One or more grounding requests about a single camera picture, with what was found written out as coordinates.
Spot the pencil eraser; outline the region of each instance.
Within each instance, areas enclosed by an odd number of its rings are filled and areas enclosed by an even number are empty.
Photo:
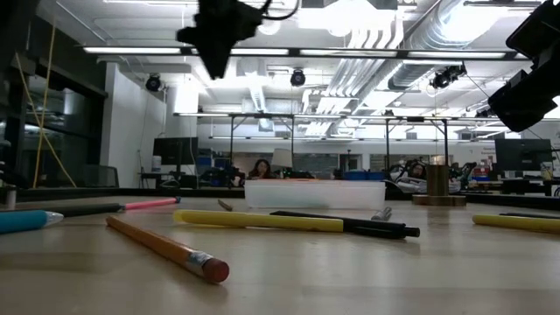
[[[210,258],[204,263],[204,266],[202,266],[202,273],[207,280],[220,283],[228,278],[229,266],[219,259]]]

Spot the workbench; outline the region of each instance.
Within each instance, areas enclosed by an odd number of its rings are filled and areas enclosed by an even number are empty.
[[[20,207],[133,202],[108,197]],[[226,199],[237,212],[244,199]],[[217,199],[118,214],[226,261],[210,284],[115,230],[106,214],[0,235],[2,314],[555,314],[560,312],[560,236],[474,226],[473,214],[528,209],[387,201],[391,221],[421,228],[391,241],[352,234],[173,223],[175,208],[223,211]],[[305,210],[368,219],[371,211]],[[554,212],[539,211],[541,214]]]

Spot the brass cylinder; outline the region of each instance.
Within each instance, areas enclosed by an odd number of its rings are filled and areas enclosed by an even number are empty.
[[[449,169],[447,165],[428,165],[428,195],[449,195]]]

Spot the woman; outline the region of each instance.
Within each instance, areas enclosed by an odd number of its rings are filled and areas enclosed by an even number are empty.
[[[256,161],[253,171],[248,173],[249,179],[274,179],[274,174],[270,171],[270,163],[265,159]]]

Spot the yellow marker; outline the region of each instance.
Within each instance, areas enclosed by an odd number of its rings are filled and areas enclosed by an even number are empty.
[[[472,221],[476,224],[500,228],[518,228],[529,231],[560,234],[560,220],[522,218],[506,215],[475,214]]]
[[[321,232],[342,232],[343,228],[342,220],[298,218],[252,213],[177,210],[173,214],[173,219],[177,222],[240,228],[289,228]]]

